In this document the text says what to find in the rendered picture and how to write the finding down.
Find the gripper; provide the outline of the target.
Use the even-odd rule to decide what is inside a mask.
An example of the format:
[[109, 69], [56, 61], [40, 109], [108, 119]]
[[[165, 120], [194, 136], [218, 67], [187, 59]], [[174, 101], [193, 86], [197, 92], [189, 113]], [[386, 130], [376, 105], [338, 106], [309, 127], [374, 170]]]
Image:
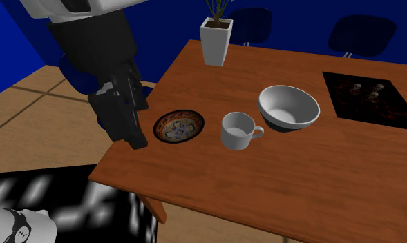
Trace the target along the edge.
[[110, 139], [113, 142], [124, 140], [134, 150], [147, 147], [137, 110], [147, 110], [149, 105], [133, 61], [137, 48], [124, 11], [48, 23], [47, 27], [64, 53], [59, 67], [65, 78], [105, 79], [114, 75], [119, 91], [109, 89], [88, 96]]

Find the patterned colourful bowl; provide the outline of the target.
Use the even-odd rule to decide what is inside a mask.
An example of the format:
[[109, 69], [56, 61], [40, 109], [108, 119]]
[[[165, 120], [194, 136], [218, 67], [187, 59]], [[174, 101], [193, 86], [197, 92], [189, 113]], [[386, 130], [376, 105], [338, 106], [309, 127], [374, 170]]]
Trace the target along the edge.
[[205, 125], [203, 116], [194, 110], [174, 110], [161, 116], [153, 134], [161, 142], [179, 144], [198, 136]]

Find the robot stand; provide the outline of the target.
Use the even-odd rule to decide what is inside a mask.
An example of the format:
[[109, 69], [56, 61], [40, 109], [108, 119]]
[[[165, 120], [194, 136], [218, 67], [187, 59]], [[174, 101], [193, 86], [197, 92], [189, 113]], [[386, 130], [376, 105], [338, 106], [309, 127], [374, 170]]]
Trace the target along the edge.
[[55, 243], [157, 243], [157, 220], [132, 193], [89, 180], [94, 165], [0, 173], [0, 208], [45, 211]]

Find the plant in white pot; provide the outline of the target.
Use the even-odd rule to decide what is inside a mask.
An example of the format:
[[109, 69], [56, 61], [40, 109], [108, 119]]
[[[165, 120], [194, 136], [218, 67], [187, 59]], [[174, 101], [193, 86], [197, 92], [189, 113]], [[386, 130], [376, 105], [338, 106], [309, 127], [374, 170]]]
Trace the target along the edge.
[[228, 3], [234, 0], [205, 0], [210, 17], [200, 25], [200, 41], [204, 62], [209, 66], [222, 66], [228, 50], [233, 20], [223, 18]]

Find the white mug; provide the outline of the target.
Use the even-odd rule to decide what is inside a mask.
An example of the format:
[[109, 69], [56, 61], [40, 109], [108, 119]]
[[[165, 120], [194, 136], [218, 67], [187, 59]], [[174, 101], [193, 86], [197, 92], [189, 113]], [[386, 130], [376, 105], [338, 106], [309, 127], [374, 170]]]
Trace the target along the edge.
[[221, 122], [221, 142], [230, 150], [244, 150], [249, 143], [261, 137], [265, 130], [242, 112], [228, 113]]

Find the brown wooden table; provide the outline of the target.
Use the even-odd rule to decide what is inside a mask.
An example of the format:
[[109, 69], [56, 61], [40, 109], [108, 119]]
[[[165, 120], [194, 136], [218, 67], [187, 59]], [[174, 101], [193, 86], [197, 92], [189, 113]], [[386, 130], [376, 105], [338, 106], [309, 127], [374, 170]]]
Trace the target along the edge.
[[[149, 145], [115, 142], [90, 179], [308, 243], [407, 243], [407, 130], [339, 119], [323, 73], [388, 79], [407, 101], [407, 65], [231, 45], [221, 67], [191, 40], [139, 114]], [[242, 151], [225, 148], [230, 112], [264, 125], [260, 92], [285, 84], [311, 94], [321, 114], [288, 133], [266, 128]], [[168, 144], [153, 134], [174, 110], [194, 110], [205, 125]]]

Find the white bowl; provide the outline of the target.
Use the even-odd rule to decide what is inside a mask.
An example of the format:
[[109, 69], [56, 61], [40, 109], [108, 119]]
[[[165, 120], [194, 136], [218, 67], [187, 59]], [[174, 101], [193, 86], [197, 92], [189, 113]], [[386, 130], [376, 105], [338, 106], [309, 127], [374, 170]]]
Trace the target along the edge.
[[315, 98], [301, 89], [286, 85], [262, 90], [258, 107], [265, 123], [279, 132], [306, 128], [319, 118], [321, 112]]

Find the dark mat with skulls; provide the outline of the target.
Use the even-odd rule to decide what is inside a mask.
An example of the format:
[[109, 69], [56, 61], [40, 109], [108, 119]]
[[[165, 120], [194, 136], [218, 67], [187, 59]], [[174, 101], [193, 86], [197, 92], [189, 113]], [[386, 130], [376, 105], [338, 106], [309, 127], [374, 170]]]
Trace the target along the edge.
[[324, 72], [338, 118], [407, 129], [407, 102], [391, 81]]

